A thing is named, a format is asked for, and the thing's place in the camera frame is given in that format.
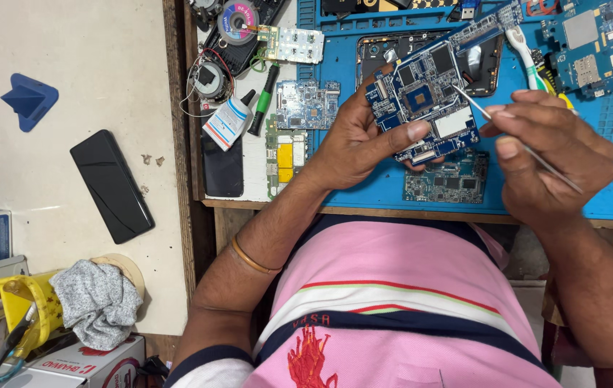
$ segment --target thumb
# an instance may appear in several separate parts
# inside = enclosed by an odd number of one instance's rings
[[[411,146],[429,134],[431,125],[424,120],[416,120],[397,126],[361,144],[360,152],[371,155],[373,163]]]
[[[542,186],[536,171],[534,158],[525,151],[520,140],[512,136],[501,136],[495,140],[498,165],[505,175],[505,185],[516,195],[531,196]]]

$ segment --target hand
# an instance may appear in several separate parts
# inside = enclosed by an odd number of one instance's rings
[[[505,174],[503,203],[536,232],[557,233],[559,226],[581,220],[582,207],[613,181],[613,143],[546,92],[516,91],[512,99],[515,103],[487,107],[492,120],[480,128],[485,137],[507,134],[495,140]],[[525,144],[584,193],[542,169]]]
[[[386,66],[384,73],[391,69],[392,66]],[[313,184],[326,190],[347,189],[369,176],[381,160],[429,133],[431,126],[422,120],[379,133],[371,104],[366,100],[366,85],[373,80],[373,76],[366,79],[340,106],[333,126],[297,177],[309,176]],[[411,168],[408,160],[405,164]],[[416,171],[423,169],[423,165],[414,168]]]

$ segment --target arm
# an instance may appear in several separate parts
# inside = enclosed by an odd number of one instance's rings
[[[513,93],[507,106],[488,107],[486,135],[496,140],[505,174],[503,202],[530,225],[554,272],[569,325],[596,368],[599,384],[613,385],[613,246],[593,230],[582,207],[613,181],[613,145],[547,93]],[[525,152],[541,153],[585,192],[580,195]]]
[[[382,159],[429,132],[425,121],[415,121],[379,135],[365,89],[342,105],[309,163],[237,234],[240,248],[261,266],[278,269],[285,264],[331,190],[354,186]],[[233,345],[251,353],[251,313],[274,277],[251,268],[232,245],[225,247],[196,288],[174,366],[213,345]]]

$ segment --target blue silicone mat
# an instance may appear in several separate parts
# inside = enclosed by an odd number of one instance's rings
[[[484,10],[501,1],[484,1]],[[314,77],[321,85],[326,80],[340,82],[340,104],[354,93],[354,63],[356,43],[366,35],[405,31],[449,30],[462,23],[447,23],[446,16],[452,7],[403,10],[388,13],[352,14],[338,21],[335,17],[320,15],[320,0],[299,0],[297,27],[320,29],[326,35],[323,61],[316,66],[298,65],[300,79]],[[529,47],[549,51],[540,30],[540,21],[549,17],[525,17],[522,29]],[[508,103],[509,94],[516,89],[526,89],[525,70],[520,58],[505,47],[502,52],[498,90],[492,97],[477,98],[483,106]],[[575,94],[568,95],[580,115],[602,136],[613,141],[613,94],[593,101],[579,101]],[[478,126],[485,123],[481,114],[472,108]],[[325,130],[317,131],[317,148]],[[501,200],[503,174],[495,161],[494,139],[482,139],[475,147],[491,151],[489,174],[486,178],[482,204],[449,204],[437,202],[414,202],[402,200],[404,166],[388,158],[361,184],[348,190],[339,190],[328,196],[325,205],[338,207],[391,208],[424,211],[453,211],[463,213],[507,214]],[[585,207],[585,215],[593,219],[613,220],[613,183],[602,190]]]

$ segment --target rag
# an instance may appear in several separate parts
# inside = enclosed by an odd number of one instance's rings
[[[112,350],[129,337],[143,301],[119,268],[78,260],[50,278],[62,304],[64,326],[84,345]]]

